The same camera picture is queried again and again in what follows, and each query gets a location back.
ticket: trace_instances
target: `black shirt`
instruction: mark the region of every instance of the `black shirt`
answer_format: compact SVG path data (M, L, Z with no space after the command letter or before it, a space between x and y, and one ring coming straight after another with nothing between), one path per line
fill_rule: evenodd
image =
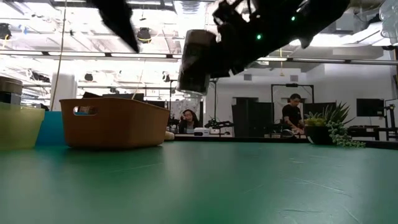
M294 126L299 126L299 121L302 119L300 108L288 104L282 109L282 114L283 117L288 116L290 122L294 124Z

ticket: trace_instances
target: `basket handle hole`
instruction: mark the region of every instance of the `basket handle hole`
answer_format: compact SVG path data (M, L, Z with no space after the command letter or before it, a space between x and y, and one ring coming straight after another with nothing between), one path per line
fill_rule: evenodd
M95 106L76 106L73 109L73 114L76 116L93 116L98 113L98 108Z

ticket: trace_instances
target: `woman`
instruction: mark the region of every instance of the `woman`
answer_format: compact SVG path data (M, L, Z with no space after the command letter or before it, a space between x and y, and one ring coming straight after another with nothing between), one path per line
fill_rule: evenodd
M188 129L194 130L195 128L199 128L199 120L192 110L187 109L182 114L183 119L178 126L178 132L180 134L186 134Z

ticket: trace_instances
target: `potted plant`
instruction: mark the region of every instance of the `potted plant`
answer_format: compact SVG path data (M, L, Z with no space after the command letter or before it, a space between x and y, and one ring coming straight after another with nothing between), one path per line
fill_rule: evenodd
M354 141L344 127L349 121L349 106L339 103L336 109L327 106L322 113L306 114L305 135L312 144L338 145L343 147L364 147L364 143Z

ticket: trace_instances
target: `person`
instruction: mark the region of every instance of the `person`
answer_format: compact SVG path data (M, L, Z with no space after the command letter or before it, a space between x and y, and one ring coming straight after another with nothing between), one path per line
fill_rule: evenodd
M178 132L180 134L186 134L187 132L190 132L189 130L192 130L193 132L195 128L199 128L200 124L198 117L192 110L187 109L182 114L183 119L178 126Z
M292 130L298 131L300 134L304 134L304 122L301 117L300 108L298 108L301 101L301 96L294 93L290 96L290 102L282 109L282 114L285 124L289 125Z

